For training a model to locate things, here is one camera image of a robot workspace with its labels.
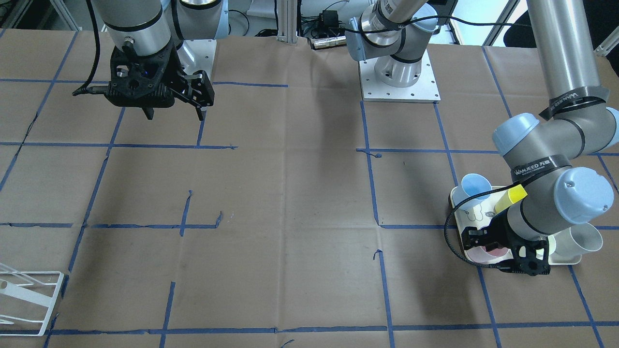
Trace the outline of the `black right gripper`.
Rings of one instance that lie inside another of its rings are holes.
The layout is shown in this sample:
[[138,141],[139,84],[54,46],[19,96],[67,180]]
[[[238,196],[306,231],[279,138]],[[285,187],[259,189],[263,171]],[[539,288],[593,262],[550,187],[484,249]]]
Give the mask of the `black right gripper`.
[[206,71],[187,75],[172,41],[146,57],[138,56],[133,44],[124,43],[113,49],[110,69],[104,96],[115,106],[141,108],[148,120],[153,120],[153,108],[170,108],[179,100],[194,106],[202,122],[206,107],[214,104],[215,92]]

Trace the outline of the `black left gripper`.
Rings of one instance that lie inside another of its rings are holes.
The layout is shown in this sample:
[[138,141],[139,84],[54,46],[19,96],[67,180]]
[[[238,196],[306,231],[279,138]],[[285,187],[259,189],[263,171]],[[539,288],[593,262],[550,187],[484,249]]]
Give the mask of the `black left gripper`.
[[486,247],[487,250],[500,247],[510,249],[512,259],[488,265],[505,273],[535,276],[548,275],[551,271],[548,240],[536,237],[531,241],[517,235],[509,226],[507,215],[503,212],[495,216],[489,226],[481,229],[466,227],[462,232],[462,242],[465,250],[473,247]]

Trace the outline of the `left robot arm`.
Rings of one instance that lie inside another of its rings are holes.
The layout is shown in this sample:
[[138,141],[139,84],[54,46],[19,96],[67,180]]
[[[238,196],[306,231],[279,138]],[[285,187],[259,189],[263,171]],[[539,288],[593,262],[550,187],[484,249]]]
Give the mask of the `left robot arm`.
[[[505,273],[548,275],[549,236],[556,252],[577,255],[563,232],[586,231],[613,204],[608,180],[573,159],[616,145],[618,111],[608,107],[581,0],[529,0],[533,37],[549,96],[539,116],[521,113],[493,132],[497,151],[511,170],[512,187],[527,196],[498,212],[485,227],[466,227],[464,250],[508,248],[512,258],[494,264],[466,260]],[[355,61],[378,60],[374,72],[392,87],[415,84],[438,15],[426,0],[378,0],[345,27]]]

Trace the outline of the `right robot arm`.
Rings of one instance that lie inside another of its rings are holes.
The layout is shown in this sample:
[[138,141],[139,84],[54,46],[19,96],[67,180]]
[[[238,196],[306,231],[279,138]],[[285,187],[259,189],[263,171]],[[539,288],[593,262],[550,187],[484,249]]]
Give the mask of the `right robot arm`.
[[225,0],[89,0],[114,41],[110,82],[91,86],[91,78],[74,94],[103,95],[115,106],[140,108],[147,119],[154,110],[182,101],[203,121],[214,105],[207,70],[189,43],[228,35]]

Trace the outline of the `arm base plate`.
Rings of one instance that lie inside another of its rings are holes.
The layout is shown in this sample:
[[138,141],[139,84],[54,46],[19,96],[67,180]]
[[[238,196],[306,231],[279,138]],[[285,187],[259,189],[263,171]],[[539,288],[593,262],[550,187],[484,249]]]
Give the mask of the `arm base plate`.
[[366,102],[435,103],[442,98],[427,51],[412,64],[380,57],[359,62]]
[[177,55],[183,71],[192,75],[197,71],[206,71],[208,77],[212,75],[217,40],[186,40],[177,49]]

